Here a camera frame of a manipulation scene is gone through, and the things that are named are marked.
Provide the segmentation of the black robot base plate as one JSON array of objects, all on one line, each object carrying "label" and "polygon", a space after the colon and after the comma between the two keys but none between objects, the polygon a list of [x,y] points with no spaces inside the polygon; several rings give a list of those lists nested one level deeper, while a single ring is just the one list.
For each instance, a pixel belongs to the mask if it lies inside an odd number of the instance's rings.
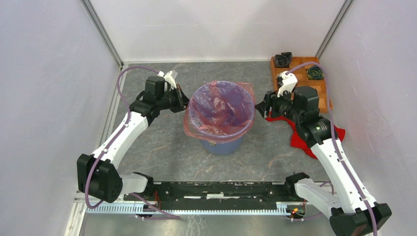
[{"label": "black robot base plate", "polygon": [[283,182],[154,182],[140,197],[157,201],[161,210],[272,209],[276,204],[302,205]]}]

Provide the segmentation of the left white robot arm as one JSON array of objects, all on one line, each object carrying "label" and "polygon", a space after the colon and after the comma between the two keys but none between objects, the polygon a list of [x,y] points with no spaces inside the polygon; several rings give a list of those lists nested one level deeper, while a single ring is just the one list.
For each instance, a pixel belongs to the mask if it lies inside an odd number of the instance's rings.
[{"label": "left white robot arm", "polygon": [[79,191],[104,202],[112,203],[120,195],[136,193],[142,200],[154,196],[152,178],[133,173],[120,175],[117,168],[133,142],[143,133],[163,110],[173,113],[184,111],[189,99],[169,71],[150,76],[145,89],[129,105],[121,124],[92,154],[81,154],[77,160]]}]

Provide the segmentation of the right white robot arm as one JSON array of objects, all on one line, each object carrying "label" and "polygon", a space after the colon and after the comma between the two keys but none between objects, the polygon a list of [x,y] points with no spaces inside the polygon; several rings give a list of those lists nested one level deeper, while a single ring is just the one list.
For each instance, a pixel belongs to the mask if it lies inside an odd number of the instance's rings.
[{"label": "right white robot arm", "polygon": [[307,86],[294,92],[269,91],[255,108],[264,118],[287,118],[295,133],[324,167],[337,195],[319,187],[307,174],[286,178],[284,195],[291,201],[305,199],[329,219],[337,236],[378,234],[391,217],[388,204],[378,203],[367,191],[345,155],[331,120],[320,115],[316,89]]}]

